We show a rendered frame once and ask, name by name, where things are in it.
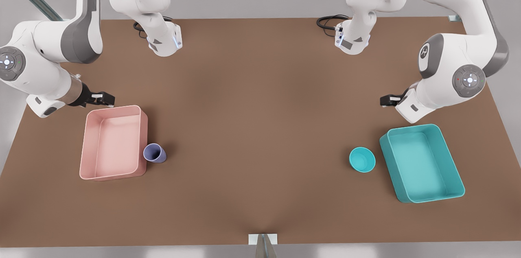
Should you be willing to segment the teal bowl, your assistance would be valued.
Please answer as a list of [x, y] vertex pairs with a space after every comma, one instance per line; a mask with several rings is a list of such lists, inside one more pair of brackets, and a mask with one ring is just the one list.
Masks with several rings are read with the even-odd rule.
[[368, 148], [356, 147], [349, 154], [349, 164], [358, 172], [368, 173], [374, 169], [376, 158]]

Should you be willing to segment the pink rectangular box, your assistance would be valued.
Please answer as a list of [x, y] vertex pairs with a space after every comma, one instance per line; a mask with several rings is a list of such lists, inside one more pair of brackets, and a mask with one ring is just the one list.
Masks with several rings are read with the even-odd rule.
[[148, 117], [137, 105], [98, 109], [86, 116], [79, 176], [107, 181], [145, 174]]

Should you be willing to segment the teal rectangular box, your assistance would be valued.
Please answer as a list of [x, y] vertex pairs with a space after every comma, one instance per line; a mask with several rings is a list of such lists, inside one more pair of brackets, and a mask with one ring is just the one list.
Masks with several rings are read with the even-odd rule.
[[466, 190], [440, 128], [432, 123], [391, 129], [379, 139], [402, 203], [462, 197]]

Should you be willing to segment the purple cup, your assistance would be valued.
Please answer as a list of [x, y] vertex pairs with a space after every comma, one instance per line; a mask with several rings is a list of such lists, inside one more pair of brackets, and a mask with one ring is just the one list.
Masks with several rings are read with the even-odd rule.
[[157, 143], [150, 143], [143, 150], [145, 160], [151, 163], [163, 163], [167, 159], [164, 149]]

